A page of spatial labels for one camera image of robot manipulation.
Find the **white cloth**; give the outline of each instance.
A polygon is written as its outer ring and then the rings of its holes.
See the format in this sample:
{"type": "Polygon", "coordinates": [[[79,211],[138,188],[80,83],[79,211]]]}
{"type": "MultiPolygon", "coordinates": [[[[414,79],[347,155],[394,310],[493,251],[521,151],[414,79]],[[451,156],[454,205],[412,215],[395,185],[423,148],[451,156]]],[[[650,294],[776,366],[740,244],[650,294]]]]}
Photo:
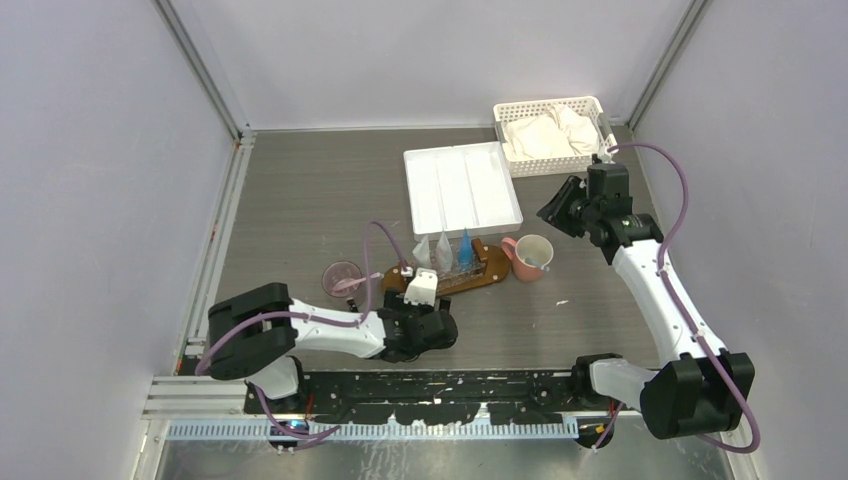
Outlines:
{"type": "Polygon", "coordinates": [[[556,105],[541,115],[507,123],[504,137],[508,160],[592,155],[600,148],[592,120],[567,105],[556,105]]]}

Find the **white panel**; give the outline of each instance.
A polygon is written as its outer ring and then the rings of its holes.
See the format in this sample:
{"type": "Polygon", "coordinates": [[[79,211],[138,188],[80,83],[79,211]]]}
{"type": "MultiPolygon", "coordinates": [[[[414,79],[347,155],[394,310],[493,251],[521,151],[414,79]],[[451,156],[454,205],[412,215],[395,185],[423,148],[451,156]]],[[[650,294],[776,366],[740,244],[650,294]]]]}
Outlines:
{"type": "MultiPolygon", "coordinates": [[[[671,247],[693,302],[757,369],[771,479],[844,478],[848,3],[714,2],[636,132],[678,156],[671,247]]],[[[643,154],[669,225],[674,171],[643,154]]]]}
{"type": "Polygon", "coordinates": [[[208,43],[206,57],[223,67],[221,83],[252,128],[277,129],[489,125],[497,103],[581,95],[623,121],[688,4],[181,0],[177,8],[200,19],[192,36],[208,43]]]}
{"type": "Polygon", "coordinates": [[[4,2],[0,45],[0,477],[128,478],[232,141],[152,2],[4,2]]]}

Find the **wooden board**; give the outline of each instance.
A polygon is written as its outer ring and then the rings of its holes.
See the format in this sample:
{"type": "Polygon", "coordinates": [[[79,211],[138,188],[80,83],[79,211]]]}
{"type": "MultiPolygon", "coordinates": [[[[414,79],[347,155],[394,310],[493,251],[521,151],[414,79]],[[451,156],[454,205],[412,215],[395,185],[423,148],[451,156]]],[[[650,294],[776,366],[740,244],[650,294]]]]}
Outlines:
{"type": "MultiPolygon", "coordinates": [[[[450,295],[452,293],[471,290],[472,288],[485,287],[486,285],[502,282],[509,275],[512,262],[501,247],[483,245],[483,241],[479,238],[471,241],[471,247],[474,249],[474,255],[485,265],[483,276],[471,278],[458,285],[442,287],[440,284],[436,295],[450,295]]],[[[405,292],[406,285],[406,279],[400,274],[400,263],[386,271],[386,275],[383,277],[383,293],[389,288],[394,288],[399,292],[405,292]]]]}

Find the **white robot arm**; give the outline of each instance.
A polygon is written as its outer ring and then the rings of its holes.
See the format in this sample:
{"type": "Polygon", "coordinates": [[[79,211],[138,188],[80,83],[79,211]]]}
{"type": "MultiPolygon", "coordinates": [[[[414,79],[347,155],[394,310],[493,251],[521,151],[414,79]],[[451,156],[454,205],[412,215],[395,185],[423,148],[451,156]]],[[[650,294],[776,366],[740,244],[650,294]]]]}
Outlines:
{"type": "Polygon", "coordinates": [[[303,372],[290,356],[298,351],[406,362],[428,350],[450,348],[458,335],[456,322],[450,300],[436,300],[436,285],[436,272],[419,268],[405,294],[387,291],[383,308],[365,316],[292,299],[283,283],[243,293],[209,311],[210,341],[221,345],[207,352],[209,374],[217,380],[245,379],[277,400],[297,394],[302,384],[303,372]]]}
{"type": "Polygon", "coordinates": [[[587,180],[572,176],[538,216],[573,237],[590,234],[607,262],[629,287],[656,343],[659,371],[628,363],[616,354],[577,359],[572,382],[590,403],[611,397],[642,412],[657,438],[735,429],[742,409],[696,339],[719,359],[747,398],[754,366],[745,353],[730,353],[692,303],[670,260],[657,265],[662,232],[647,214],[632,213],[629,176],[623,165],[595,163],[587,180]],[[659,270],[663,269],[698,330],[685,321],[659,270]]]}

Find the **gray floor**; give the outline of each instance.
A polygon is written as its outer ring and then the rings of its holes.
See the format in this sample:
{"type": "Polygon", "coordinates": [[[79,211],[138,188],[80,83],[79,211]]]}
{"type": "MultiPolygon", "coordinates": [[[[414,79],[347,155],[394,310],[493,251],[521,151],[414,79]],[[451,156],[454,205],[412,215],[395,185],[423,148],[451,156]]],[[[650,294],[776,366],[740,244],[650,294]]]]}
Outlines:
{"type": "MultiPolygon", "coordinates": [[[[619,142],[631,138],[623,128],[615,134],[619,142]]],[[[493,140],[490,129],[259,134],[218,299],[278,281],[287,283],[295,298],[333,306],[321,287],[321,273],[337,260],[362,265],[365,222],[390,225],[407,253],[415,245],[403,152],[493,140]]],[[[615,159],[630,167],[634,211],[653,213],[635,154],[623,151],[615,159]]],[[[600,251],[588,239],[572,239],[535,216],[565,178],[514,180],[524,224],[511,236],[547,237],[555,249],[552,270],[533,284],[510,277],[453,295],[451,311],[460,331],[453,348],[401,365],[310,353],[299,356],[305,369],[568,368],[577,356],[602,352],[658,366],[636,303],[600,251]]],[[[371,237],[373,268],[385,271],[397,260],[379,231],[371,237]]],[[[483,240],[499,244],[501,236],[483,240]]]]}

